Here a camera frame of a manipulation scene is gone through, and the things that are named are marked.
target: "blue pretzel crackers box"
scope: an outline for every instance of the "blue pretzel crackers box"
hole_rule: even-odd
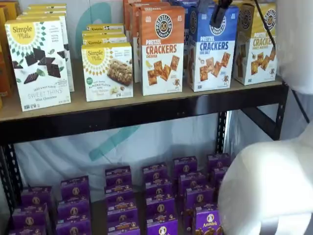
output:
[[[213,5],[206,14],[191,8],[188,83],[195,92],[230,87],[239,8],[226,10],[220,28],[210,25],[213,11]]]

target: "pretzelized logo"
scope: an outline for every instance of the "pretzelized logo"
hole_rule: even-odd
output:
[[[159,38],[167,38],[170,36],[173,28],[173,23],[171,17],[166,14],[159,15],[156,20],[156,34]]]

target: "orange pretzel crackers box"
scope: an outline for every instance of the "orange pretzel crackers box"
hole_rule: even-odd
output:
[[[185,10],[181,6],[141,8],[143,95],[182,91],[184,22]]]
[[[140,82],[141,70],[140,70],[140,44],[139,44],[139,12],[140,7],[151,6],[151,7],[169,7],[168,2],[143,2],[143,3],[132,3],[130,8],[131,16],[131,44],[133,46],[133,70],[134,70],[134,81]]]

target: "black cable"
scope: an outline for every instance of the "black cable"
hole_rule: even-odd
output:
[[[268,33],[268,35],[269,35],[269,38],[270,38],[270,40],[271,40],[272,43],[273,43],[273,47],[274,47],[275,50],[276,50],[276,43],[275,43],[275,40],[274,40],[274,38],[273,38],[272,33],[270,32],[270,30],[269,30],[269,28],[268,28],[268,25],[266,24],[266,22],[265,22],[265,20],[264,20],[264,17],[263,17],[263,14],[262,14],[260,5],[259,5],[259,3],[258,3],[258,0],[254,0],[254,2],[255,2],[255,5],[256,5],[256,7],[257,7],[257,9],[258,9],[258,12],[259,12],[259,14],[260,14],[260,16],[261,16],[261,20],[262,20],[262,22],[263,22],[263,24],[264,24],[264,28],[265,28],[265,30],[267,31],[267,33]],[[303,106],[302,106],[302,104],[301,104],[301,101],[300,101],[300,99],[299,99],[297,93],[296,93],[293,89],[291,89],[291,91],[292,91],[292,93],[293,93],[293,96],[294,96],[294,98],[295,98],[295,101],[297,102],[297,104],[298,104],[298,106],[299,106],[299,109],[300,109],[300,111],[301,111],[301,113],[302,113],[302,115],[303,115],[305,121],[307,122],[307,124],[309,124],[309,123],[310,123],[310,119],[309,119],[307,113],[305,112],[305,110],[304,110],[304,108],[303,108]]]

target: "shelf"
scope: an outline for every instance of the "shelf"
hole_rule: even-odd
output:
[[[142,96],[140,85],[135,84],[133,98],[86,102],[82,70],[79,65],[75,68],[71,104],[22,112],[17,91],[13,97],[3,99],[0,144],[257,107],[284,99],[285,85],[278,79],[250,86],[232,80],[230,89],[199,93],[185,84],[181,93],[151,96]]]

